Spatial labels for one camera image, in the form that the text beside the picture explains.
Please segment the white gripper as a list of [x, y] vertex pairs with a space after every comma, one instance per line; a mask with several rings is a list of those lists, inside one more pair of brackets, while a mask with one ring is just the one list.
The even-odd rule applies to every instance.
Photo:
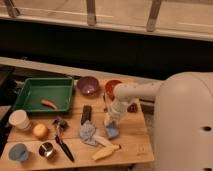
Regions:
[[127, 107], [127, 102], [122, 102], [118, 99], [114, 99], [109, 106], [109, 114], [105, 115], [104, 125], [108, 126], [113, 122], [113, 119], [121, 119], [127, 113]]

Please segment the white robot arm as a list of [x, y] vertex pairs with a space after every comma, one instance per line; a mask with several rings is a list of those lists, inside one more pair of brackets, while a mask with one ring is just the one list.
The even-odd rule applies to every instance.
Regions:
[[183, 72], [153, 83], [121, 83], [104, 124], [141, 98], [154, 103], [155, 171], [213, 171], [213, 72]]

